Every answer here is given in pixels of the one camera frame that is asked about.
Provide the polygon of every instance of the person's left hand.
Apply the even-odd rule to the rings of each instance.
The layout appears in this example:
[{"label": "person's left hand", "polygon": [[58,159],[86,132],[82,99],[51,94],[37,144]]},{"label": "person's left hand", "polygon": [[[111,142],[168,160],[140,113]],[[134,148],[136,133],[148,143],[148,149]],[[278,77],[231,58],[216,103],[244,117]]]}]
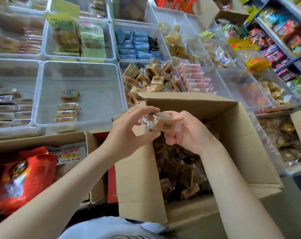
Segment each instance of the person's left hand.
[{"label": "person's left hand", "polygon": [[152,142],[159,137],[161,132],[148,132],[136,136],[132,130],[134,125],[141,125],[139,120],[143,115],[160,112],[159,108],[153,106],[134,107],[128,113],[114,123],[111,132],[101,147],[107,150],[115,162],[132,155],[141,146]]}]

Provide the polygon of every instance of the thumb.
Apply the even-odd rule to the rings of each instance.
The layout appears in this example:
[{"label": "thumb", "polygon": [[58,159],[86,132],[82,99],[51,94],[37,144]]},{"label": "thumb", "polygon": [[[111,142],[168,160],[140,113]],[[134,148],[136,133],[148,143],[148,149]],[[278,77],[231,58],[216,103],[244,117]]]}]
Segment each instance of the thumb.
[{"label": "thumb", "polygon": [[140,135],[136,137],[137,144],[139,147],[144,146],[150,142],[152,142],[155,138],[158,138],[161,135],[161,132],[148,132],[146,134]]}]

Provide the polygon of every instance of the bag of nuts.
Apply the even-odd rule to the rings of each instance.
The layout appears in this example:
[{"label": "bag of nuts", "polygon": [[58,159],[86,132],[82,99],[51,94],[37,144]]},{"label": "bag of nuts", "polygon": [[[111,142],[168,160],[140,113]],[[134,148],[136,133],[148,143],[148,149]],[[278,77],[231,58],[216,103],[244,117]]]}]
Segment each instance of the bag of nuts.
[{"label": "bag of nuts", "polygon": [[261,72],[271,67],[271,63],[258,52],[251,39],[228,39],[228,44],[240,55],[250,71]]}]

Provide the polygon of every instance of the person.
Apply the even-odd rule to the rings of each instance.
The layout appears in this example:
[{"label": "person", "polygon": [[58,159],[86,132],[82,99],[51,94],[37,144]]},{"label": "person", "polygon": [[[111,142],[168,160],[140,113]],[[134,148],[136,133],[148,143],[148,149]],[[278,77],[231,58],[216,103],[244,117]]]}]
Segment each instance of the person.
[{"label": "person", "polygon": [[[117,120],[105,142],[56,183],[0,223],[0,239],[58,238],[89,191],[117,161],[152,142],[160,132],[136,136],[145,114],[159,112],[152,106],[134,107]],[[166,143],[178,144],[200,155],[213,190],[224,229],[229,239],[284,238],[279,228],[255,197],[223,145],[190,113],[167,111],[181,129],[165,134]],[[95,219],[74,225],[61,238],[158,238],[127,221]]]}]

